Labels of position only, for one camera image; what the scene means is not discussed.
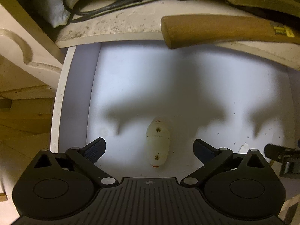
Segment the white open drawer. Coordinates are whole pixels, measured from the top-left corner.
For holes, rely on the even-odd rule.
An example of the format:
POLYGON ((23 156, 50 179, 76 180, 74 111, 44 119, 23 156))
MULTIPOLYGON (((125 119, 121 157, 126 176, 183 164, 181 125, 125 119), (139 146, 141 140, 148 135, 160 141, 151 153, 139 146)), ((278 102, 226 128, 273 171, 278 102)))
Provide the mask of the white open drawer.
POLYGON ((212 45, 170 50, 163 42, 71 47, 52 120, 51 150, 102 137, 97 166, 123 177, 182 179, 201 167, 193 142, 233 152, 266 144, 295 148, 299 72, 271 60, 212 45), (170 129, 168 158, 153 168, 146 131, 155 118, 170 129))

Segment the white oval device orange button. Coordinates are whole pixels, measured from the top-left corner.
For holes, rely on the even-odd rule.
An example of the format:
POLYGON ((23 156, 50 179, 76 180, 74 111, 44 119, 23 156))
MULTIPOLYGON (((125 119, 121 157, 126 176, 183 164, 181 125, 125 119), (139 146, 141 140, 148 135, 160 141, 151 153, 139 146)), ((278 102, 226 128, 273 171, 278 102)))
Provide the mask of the white oval device orange button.
POLYGON ((170 129, 163 118, 155 118, 146 131, 146 156, 153 168, 165 164, 170 146, 170 129))

